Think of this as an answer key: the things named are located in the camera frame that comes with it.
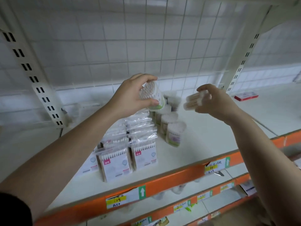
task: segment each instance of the black sleeve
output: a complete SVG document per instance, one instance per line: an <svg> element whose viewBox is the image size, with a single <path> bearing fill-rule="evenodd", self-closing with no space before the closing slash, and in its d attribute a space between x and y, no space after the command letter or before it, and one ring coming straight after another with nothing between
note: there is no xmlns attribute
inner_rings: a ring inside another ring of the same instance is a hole
<svg viewBox="0 0 301 226"><path fill-rule="evenodd" d="M0 221L1 225L32 226L30 208L19 198L0 193Z"/></svg>

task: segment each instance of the pink label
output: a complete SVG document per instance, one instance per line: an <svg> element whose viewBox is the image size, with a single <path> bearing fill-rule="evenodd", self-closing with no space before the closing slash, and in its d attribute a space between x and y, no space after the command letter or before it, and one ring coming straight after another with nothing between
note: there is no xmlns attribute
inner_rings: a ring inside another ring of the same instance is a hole
<svg viewBox="0 0 301 226"><path fill-rule="evenodd" d="M106 159L106 160L103 161L103 163L104 163L105 165L107 165L107 164L111 163L111 161L110 161L110 159Z"/></svg>

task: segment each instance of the finger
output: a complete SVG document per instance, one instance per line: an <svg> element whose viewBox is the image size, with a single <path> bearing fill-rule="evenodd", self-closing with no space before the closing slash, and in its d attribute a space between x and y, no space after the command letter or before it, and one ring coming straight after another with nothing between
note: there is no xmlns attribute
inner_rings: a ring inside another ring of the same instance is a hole
<svg viewBox="0 0 301 226"><path fill-rule="evenodd" d="M141 75L143 75L143 74L142 74L142 73L135 74L135 75L133 75L132 77L130 77L130 80L133 80L133 79L135 79L135 78L137 78L137 77L139 77L139 76L141 76Z"/></svg>
<svg viewBox="0 0 301 226"><path fill-rule="evenodd" d="M208 90L210 94L214 94L215 92L219 91L219 88L217 88L216 86L214 86L212 84L205 84L205 85L202 85L199 88L197 88L198 92L200 92L202 90Z"/></svg>
<svg viewBox="0 0 301 226"><path fill-rule="evenodd" d="M135 81L138 85L143 85L144 83L148 81L156 81L158 77L153 76L151 74L143 74L135 78L133 81Z"/></svg>
<svg viewBox="0 0 301 226"><path fill-rule="evenodd" d="M197 113L209 113L209 106L208 105L202 105L195 108L195 111Z"/></svg>
<svg viewBox="0 0 301 226"><path fill-rule="evenodd" d="M156 99L148 98L145 100L141 100L141 109L150 107L150 106L157 106L159 105L159 101Z"/></svg>

